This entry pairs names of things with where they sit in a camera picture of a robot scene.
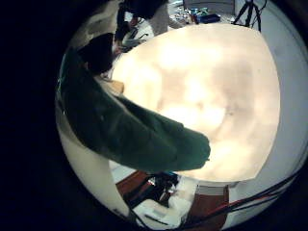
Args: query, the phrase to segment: fisheye lens view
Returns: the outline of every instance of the fisheye lens view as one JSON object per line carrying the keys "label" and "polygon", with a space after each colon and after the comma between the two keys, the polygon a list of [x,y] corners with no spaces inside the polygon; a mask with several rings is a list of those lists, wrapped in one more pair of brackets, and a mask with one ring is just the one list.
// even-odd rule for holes
{"label": "fisheye lens view", "polygon": [[146,230],[228,230],[306,161],[307,47],[268,0],[111,0],[65,49],[55,114],[87,191]]}

